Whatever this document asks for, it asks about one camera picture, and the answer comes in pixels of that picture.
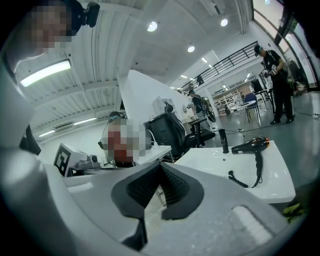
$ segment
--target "office chair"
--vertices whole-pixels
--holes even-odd
[[[259,112],[259,106],[258,106],[258,100],[257,100],[257,96],[254,94],[254,93],[248,93],[245,97],[244,97],[244,102],[251,102],[251,101],[255,101],[255,104],[253,105],[250,105],[250,106],[247,106],[245,108],[245,111],[246,111],[246,115],[248,117],[248,121],[250,123],[250,119],[251,119],[251,116],[250,116],[250,112],[249,110],[251,109],[255,109],[255,112],[256,112],[256,117],[259,118],[260,117],[260,112]]]
[[[216,134],[214,132],[207,129],[200,129],[200,123],[205,122],[207,120],[206,118],[203,120],[190,122],[189,124],[191,125],[191,134],[185,136],[185,129],[181,121],[172,112],[173,107],[167,102],[165,102],[165,104],[166,107],[164,108],[164,110],[167,116],[170,130],[175,134],[175,138],[177,139],[179,145],[178,154],[173,155],[174,157],[180,157],[182,153],[187,152],[190,148],[199,148],[200,145],[204,146],[205,141],[215,137]]]

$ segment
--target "railing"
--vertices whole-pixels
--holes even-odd
[[[181,87],[180,91],[183,95],[188,94],[189,90],[195,89],[201,86],[203,83],[211,80],[215,76],[225,72],[226,70],[234,67],[235,65],[250,59],[255,56],[254,47],[258,44],[258,41],[255,41],[246,47],[234,52],[230,56],[224,58],[220,62],[214,64],[212,67],[209,67],[207,70],[197,75],[192,81],[186,83]]]

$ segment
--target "black shoe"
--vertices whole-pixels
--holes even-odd
[[[280,122],[281,122],[280,120],[274,119],[273,121],[270,122],[270,125],[279,124]]]
[[[291,118],[291,119],[288,118],[288,119],[285,121],[285,123],[286,123],[286,124],[290,124],[290,123],[292,123],[293,121],[294,121],[293,118]]]

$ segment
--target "black hair dryer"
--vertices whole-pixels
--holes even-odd
[[[256,166],[256,182],[252,188],[258,185],[258,183],[262,183],[262,169],[263,169],[263,159],[261,155],[261,151],[264,151],[267,147],[269,147],[269,139],[266,137],[256,137],[247,142],[240,144],[238,146],[234,146],[231,148],[232,154],[252,154],[255,155],[255,166]],[[234,176],[234,172],[231,170],[229,171],[229,179],[238,183],[244,188],[248,188],[248,185],[237,180]]]

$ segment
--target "black cylinder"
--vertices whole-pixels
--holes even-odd
[[[227,140],[225,129],[219,129],[219,134],[220,134],[220,138],[221,138],[223,153],[227,154],[227,153],[229,153],[229,148],[228,148],[228,140]]]

